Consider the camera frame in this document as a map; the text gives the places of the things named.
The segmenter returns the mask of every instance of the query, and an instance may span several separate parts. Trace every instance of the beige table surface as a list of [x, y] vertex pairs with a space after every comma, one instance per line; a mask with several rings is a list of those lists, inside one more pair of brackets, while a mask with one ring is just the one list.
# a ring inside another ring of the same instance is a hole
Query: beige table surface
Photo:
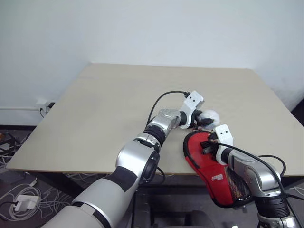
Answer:
[[[281, 157], [286, 175], [304, 174], [304, 129], [252, 70], [116, 64], [85, 68], [7, 168], [112, 172], [119, 150], [144, 129], [155, 100], [178, 89], [198, 91], [205, 98], [201, 109], [219, 113], [235, 146]], [[156, 110], [178, 109], [183, 99], [167, 95]], [[182, 151], [189, 132], [172, 131], [162, 147], [159, 166], [166, 173], [194, 173]], [[281, 171], [279, 162], [269, 161]]]

